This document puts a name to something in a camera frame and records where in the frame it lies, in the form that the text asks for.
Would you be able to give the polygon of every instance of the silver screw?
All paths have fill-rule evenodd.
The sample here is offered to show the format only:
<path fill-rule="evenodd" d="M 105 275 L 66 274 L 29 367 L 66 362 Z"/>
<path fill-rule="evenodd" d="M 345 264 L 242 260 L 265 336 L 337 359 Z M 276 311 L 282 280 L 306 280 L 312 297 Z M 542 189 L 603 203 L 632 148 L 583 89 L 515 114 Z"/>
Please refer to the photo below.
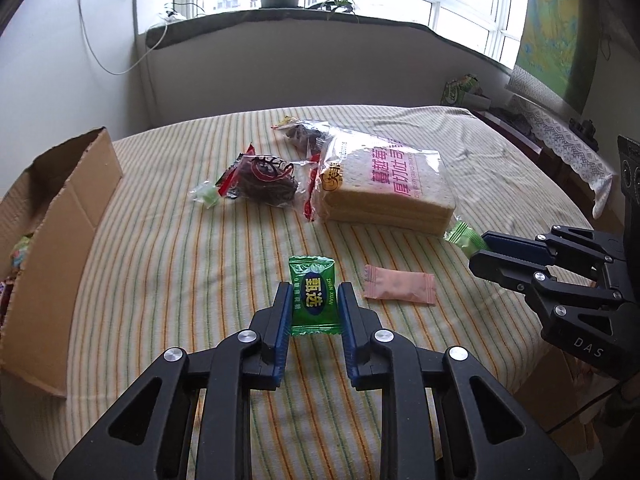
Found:
<path fill-rule="evenodd" d="M 179 361 L 181 358 L 182 358 L 182 350 L 180 350 L 179 348 L 176 348 L 176 347 L 169 348 L 164 352 L 165 361 L 169 361 L 169 362 Z"/>
<path fill-rule="evenodd" d="M 462 346 L 454 346 L 449 349 L 449 355 L 452 359 L 456 361 L 464 361 L 467 357 L 469 357 L 469 352 L 466 349 L 462 348 Z"/>
<path fill-rule="evenodd" d="M 394 338 L 394 333 L 391 330 L 378 330 L 373 337 L 381 343 L 388 343 Z"/>
<path fill-rule="evenodd" d="M 242 330 L 238 332 L 238 341 L 241 343 L 251 343 L 258 337 L 257 333 L 253 330 Z"/>

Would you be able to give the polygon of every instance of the tablecloth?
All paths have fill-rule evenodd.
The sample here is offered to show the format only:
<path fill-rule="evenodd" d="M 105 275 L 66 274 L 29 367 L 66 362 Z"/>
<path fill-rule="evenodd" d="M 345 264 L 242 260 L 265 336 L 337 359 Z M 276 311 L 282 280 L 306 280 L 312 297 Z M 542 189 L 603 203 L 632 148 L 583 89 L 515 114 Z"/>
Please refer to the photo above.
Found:
<path fill-rule="evenodd" d="M 188 200 L 188 190 L 216 179 L 250 142 L 257 153 L 295 159 L 287 140 L 270 130 L 284 114 L 440 150 L 458 196 L 456 213 L 480 232 L 533 237 L 552 224 L 589 227 L 516 147 L 456 108 L 286 108 L 172 124 L 120 140 L 115 149 L 124 179 L 78 292 L 68 397 L 2 381 L 5 425 L 47 478 L 166 348 L 210 348 L 247 327 L 255 310 L 270 305 L 278 282 L 289 279 L 292 254 L 334 258 L 337 281 L 353 282 L 360 303 L 383 326 L 424 348 L 466 347 L 511 391 L 544 355 L 539 321 L 522 296 L 473 277 L 464 254 L 447 242 L 385 226 L 307 223 L 292 210 L 245 200 L 223 200 L 209 210 Z M 365 264 L 435 274 L 437 305 L 365 300 Z M 255 479 L 378 477 L 380 395 L 350 387 L 339 336 L 293 338 L 282 387 L 254 392 L 251 406 Z"/>
<path fill-rule="evenodd" d="M 593 217 L 600 218 L 618 173 L 567 126 L 559 123 L 542 108 L 516 95 L 510 107 L 523 114 L 533 134 L 559 156 L 565 164 L 593 190 Z"/>

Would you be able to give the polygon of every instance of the wall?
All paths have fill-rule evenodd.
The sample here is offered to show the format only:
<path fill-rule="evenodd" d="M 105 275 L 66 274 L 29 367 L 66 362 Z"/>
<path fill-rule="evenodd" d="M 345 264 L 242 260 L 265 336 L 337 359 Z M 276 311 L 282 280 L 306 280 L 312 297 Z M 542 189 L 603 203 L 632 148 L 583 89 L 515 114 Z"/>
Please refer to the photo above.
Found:
<path fill-rule="evenodd" d="M 619 170 L 618 136 L 640 142 L 640 61 L 618 44 L 611 42 L 610 45 L 611 56 L 608 61 L 602 51 L 598 54 L 582 117 L 591 119 L 596 127 L 596 140 L 600 147 L 598 153 Z M 619 182 L 609 197 L 609 207 L 624 222 L 625 200 Z"/>
<path fill-rule="evenodd" d="M 112 72 L 136 59 L 132 0 L 82 0 L 87 34 Z M 150 127 L 140 71 L 113 76 L 88 52 L 78 0 L 24 0 L 0 36 L 0 196 L 39 153 L 96 126 L 112 139 Z"/>
<path fill-rule="evenodd" d="M 476 74 L 503 105 L 509 75 L 435 34 L 332 21 L 242 23 L 148 56 L 161 124 L 300 105 L 440 101 L 444 83 Z"/>

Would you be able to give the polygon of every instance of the green snack package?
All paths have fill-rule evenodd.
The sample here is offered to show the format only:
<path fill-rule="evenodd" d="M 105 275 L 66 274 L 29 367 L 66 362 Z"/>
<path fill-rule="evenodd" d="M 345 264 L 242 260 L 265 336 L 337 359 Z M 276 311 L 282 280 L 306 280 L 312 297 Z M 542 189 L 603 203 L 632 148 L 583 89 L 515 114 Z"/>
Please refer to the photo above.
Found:
<path fill-rule="evenodd" d="M 467 258 L 482 249 L 491 250 L 482 237 L 462 221 L 458 221 L 451 231 L 445 233 L 444 239 L 462 249 Z"/>
<path fill-rule="evenodd" d="M 335 262 L 324 256 L 291 256 L 293 283 L 291 335 L 339 334 Z"/>

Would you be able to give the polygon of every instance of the packaged bread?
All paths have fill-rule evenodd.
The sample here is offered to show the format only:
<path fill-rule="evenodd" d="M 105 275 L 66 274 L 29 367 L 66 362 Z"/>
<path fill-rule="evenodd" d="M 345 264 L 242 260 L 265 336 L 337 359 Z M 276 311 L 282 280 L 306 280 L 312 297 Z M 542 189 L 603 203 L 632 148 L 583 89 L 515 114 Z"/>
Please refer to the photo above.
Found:
<path fill-rule="evenodd" d="M 441 237 L 456 208 L 440 153 L 360 132 L 323 147 L 317 218 L 409 228 Z"/>

